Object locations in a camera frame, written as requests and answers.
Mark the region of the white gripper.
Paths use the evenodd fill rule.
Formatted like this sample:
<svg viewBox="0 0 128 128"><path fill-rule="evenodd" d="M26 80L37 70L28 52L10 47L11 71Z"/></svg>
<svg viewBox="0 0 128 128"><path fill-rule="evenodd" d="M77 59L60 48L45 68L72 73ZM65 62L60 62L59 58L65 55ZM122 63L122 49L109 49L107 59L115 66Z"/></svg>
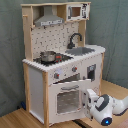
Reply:
<svg viewBox="0 0 128 128"><path fill-rule="evenodd" d="M87 89L83 94L83 107L84 114L87 118L91 118L90 109L95 104L95 101L98 99L98 95L92 90Z"/></svg>

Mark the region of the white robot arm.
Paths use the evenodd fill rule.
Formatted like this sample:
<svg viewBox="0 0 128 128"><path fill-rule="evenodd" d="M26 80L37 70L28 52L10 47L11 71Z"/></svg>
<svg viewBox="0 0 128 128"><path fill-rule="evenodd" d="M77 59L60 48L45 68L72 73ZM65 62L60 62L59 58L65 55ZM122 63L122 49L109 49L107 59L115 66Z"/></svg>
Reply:
<svg viewBox="0 0 128 128"><path fill-rule="evenodd" d="M95 119L100 125L112 123L112 116L121 116L128 110L128 96L116 99L108 94L98 96L92 89L84 92L84 114L90 120Z"/></svg>

